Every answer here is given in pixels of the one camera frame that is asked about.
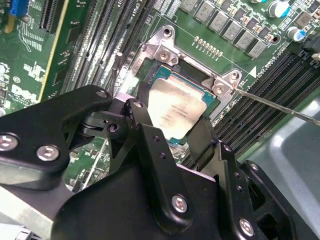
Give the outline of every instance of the capacitor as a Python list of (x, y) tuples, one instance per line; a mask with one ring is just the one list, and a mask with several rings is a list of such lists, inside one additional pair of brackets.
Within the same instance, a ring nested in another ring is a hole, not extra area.
[(267, 0), (250, 0), (254, 4), (265, 3)]
[(273, 1), (268, 8), (268, 14), (271, 18), (284, 18), (290, 11), (290, 5), (287, 1)]
[(289, 27), (286, 31), (286, 36), (297, 43), (303, 42), (307, 37), (306, 32), (296, 26)]

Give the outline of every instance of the green circuit board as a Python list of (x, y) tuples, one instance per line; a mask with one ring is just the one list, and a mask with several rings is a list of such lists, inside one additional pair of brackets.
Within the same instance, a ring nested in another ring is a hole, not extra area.
[[(198, 0), (194, 1), (189, 11), (183, 9), (181, 0), (54, 2), (61, 11), (57, 17), (53, 17), (56, 28), (52, 30), (40, 27), (45, 14), (48, 14), (48, 11), (44, 11), (45, 0), (30, 1), (26, 14), (19, 17), (13, 17), (9, 13), (10, 4), (0, 0), (0, 88), (5, 92), (0, 99), (0, 107), (6, 114), (87, 84), (106, 88), (115, 54), (122, 52), (129, 43), (128, 36), (135, 34), (134, 25), (142, 19), (140, 15), (143, 15), (144, 7), (147, 9), (148, 4), (153, 7), (147, 13), (136, 38), (130, 40), (133, 47), (120, 71), (123, 74), (118, 76), (114, 84), (115, 94), (122, 92), (135, 96), (138, 83), (144, 81), (154, 61), (146, 59), (136, 79), (129, 74), (133, 62), (141, 43), (147, 42), (164, 25), (174, 27), (174, 46), (177, 49), (218, 75), (232, 69), (241, 71), (238, 87), (246, 91), (259, 82), (292, 42), (287, 37), (290, 27), (303, 29), (307, 36), (315, 35), (320, 27), (314, 11), (310, 11), (311, 5), (317, 0), (290, 0), (290, 10), (283, 18), (268, 15), (271, 0), (262, 3), (249, 0)], [(230, 3), (227, 8), (223, 7), (224, 2)], [(199, 12), (204, 4), (209, 4), (212, 11), (205, 20), (199, 20)], [(108, 8), (110, 13), (103, 18)], [(130, 8), (128, 16), (123, 20), (127, 8)], [(236, 17), (239, 10), (243, 11), (240, 18)], [(236, 46), (238, 38), (228, 39), (228, 24), (221, 32), (210, 27), (218, 13), (228, 18), (230, 26), (235, 24), (239, 33), (246, 31), (253, 37), (246, 49)], [(122, 20), (124, 25), (119, 29)], [(256, 21), (252, 27), (248, 25), (250, 20)], [(265, 49), (259, 55), (254, 55), (250, 49), (257, 42)], [(234, 94), (220, 115), (212, 119), (214, 126), (239, 98)], [(66, 183), (74, 186), (78, 180), (83, 187), (106, 176), (109, 169), (108, 150), (107, 143), (98, 138), (89, 147), (84, 146), (73, 152), (65, 173)]]

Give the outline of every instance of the metal screw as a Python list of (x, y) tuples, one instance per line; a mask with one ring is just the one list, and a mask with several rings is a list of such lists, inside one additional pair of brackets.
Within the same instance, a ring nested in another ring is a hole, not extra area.
[(239, 73), (234, 72), (234, 73), (231, 74), (231, 79), (232, 80), (237, 80), (238, 78), (239, 78)]
[(133, 101), (133, 104), (136, 105), (138, 108), (142, 108), (142, 104), (138, 101)]
[(251, 163), (250, 165), (251, 165), (251, 167), (252, 167), (253, 170), (255, 170), (255, 171), (258, 171), (258, 170), (259, 170), (258, 166), (255, 165), (254, 163)]
[(170, 38), (172, 36), (172, 31), (170, 29), (165, 29), (163, 31), (163, 35), (166, 37), (166, 38)]
[(143, 44), (143, 45), (141, 46), (141, 50), (142, 50), (142, 52), (146, 51), (146, 50), (147, 50), (147, 45)]
[(44, 145), (38, 148), (36, 155), (42, 161), (54, 161), (59, 157), (59, 150), (54, 146)]
[(97, 91), (96, 94), (99, 96), (99, 97), (102, 97), (102, 98), (106, 98), (107, 97), (107, 94), (105, 91)]
[(168, 54), (166, 52), (163, 52), (160, 54), (160, 58), (161, 58), (161, 60), (165, 61), (168, 59)]
[(0, 151), (9, 151), (18, 146), (18, 139), (11, 135), (0, 135)]
[(231, 152), (231, 148), (228, 145), (224, 145), (225, 150), (227, 150), (228, 152)]
[(217, 94), (222, 94), (224, 92), (224, 88), (221, 86), (217, 87), (215, 90)]
[(174, 209), (179, 213), (185, 213), (188, 210), (188, 204), (186, 200), (184, 200), (179, 195), (174, 195), (172, 197), (172, 205)]
[(254, 235), (254, 229), (251, 226), (250, 222), (248, 222), (248, 220), (241, 218), (239, 220), (239, 224), (240, 224), (241, 230), (245, 235), (249, 237), (252, 237)]

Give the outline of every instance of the black mechanical arm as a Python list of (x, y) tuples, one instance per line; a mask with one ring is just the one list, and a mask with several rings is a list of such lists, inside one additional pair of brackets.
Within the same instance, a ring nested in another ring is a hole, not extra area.
[[(318, 239), (207, 117), (187, 134), (196, 171), (177, 166), (138, 98), (90, 85), (1, 117), (0, 212), (52, 240)], [(109, 139), (110, 174), (73, 194), (69, 152), (94, 137)]]

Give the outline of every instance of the black plastic bracket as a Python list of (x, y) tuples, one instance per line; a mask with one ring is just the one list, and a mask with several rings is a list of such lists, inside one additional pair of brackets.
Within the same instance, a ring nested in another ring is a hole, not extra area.
[[(57, 186), (80, 122), (90, 112), (108, 109), (111, 102), (107, 92), (89, 85), (1, 117), (0, 135), (13, 136), (18, 144), (0, 151), (0, 184), (36, 190)], [(36, 152), (41, 146), (57, 148), (58, 157), (39, 159)]]
[[(192, 225), (195, 209), (165, 136), (153, 127), (145, 104), (129, 99), (125, 108), (137, 130), (139, 163), (153, 216), (167, 233), (181, 233)], [(186, 203), (183, 210), (175, 207), (176, 198)]]

